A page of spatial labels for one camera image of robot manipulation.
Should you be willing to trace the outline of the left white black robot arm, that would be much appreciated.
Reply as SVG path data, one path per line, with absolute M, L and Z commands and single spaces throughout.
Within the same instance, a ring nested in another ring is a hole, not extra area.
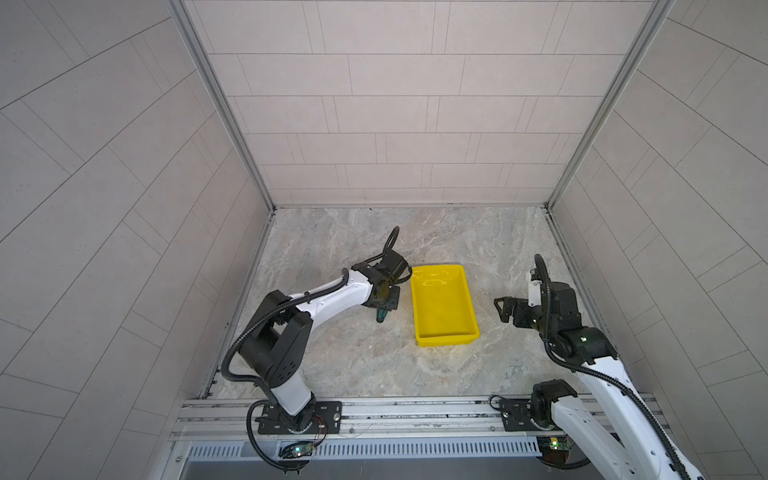
M 316 398 L 299 368 L 314 328 L 357 306 L 374 309 L 381 323 L 399 304 L 400 285 L 412 268 L 392 249 L 350 268 L 318 288 L 286 295 L 270 292 L 224 354 L 221 376 L 260 388 L 288 429 L 302 432 L 314 417 Z

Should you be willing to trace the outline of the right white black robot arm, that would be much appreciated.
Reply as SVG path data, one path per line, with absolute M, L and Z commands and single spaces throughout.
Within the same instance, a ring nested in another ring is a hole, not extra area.
M 606 479 L 702 478 L 637 392 L 613 344 L 583 324 L 570 285 L 534 279 L 526 298 L 493 303 L 501 322 L 539 334 L 548 358 L 580 379 L 610 423 L 594 420 L 575 389 L 556 379 L 533 387 L 528 417 L 535 427 L 564 432 Z

